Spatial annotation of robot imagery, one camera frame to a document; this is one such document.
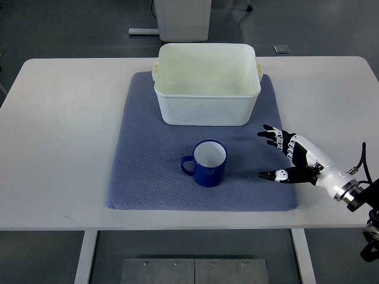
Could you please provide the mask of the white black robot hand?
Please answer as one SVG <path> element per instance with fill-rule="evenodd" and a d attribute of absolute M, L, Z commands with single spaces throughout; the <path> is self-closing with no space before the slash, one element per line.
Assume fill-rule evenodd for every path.
<path fill-rule="evenodd" d="M 264 125 L 258 136 L 282 152 L 292 167 L 270 172 L 259 172 L 258 177 L 280 183 L 311 183 L 319 186 L 337 201 L 349 204 L 359 193 L 358 182 L 349 173 L 341 171 L 319 148 L 303 136 Z"/>

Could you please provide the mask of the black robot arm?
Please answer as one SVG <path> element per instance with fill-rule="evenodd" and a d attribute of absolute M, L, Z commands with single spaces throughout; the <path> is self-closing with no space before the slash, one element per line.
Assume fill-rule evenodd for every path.
<path fill-rule="evenodd" d="M 361 157 L 356 166 L 348 171 L 350 175 L 363 169 L 365 179 L 352 180 L 347 186 L 347 192 L 342 195 L 347 203 L 347 209 L 356 212 L 361 208 L 367 210 L 368 219 L 362 229 L 362 235 L 367 242 L 360 256 L 366 262 L 378 260 L 378 179 L 371 177 L 367 163 L 367 145 L 362 143 Z"/>

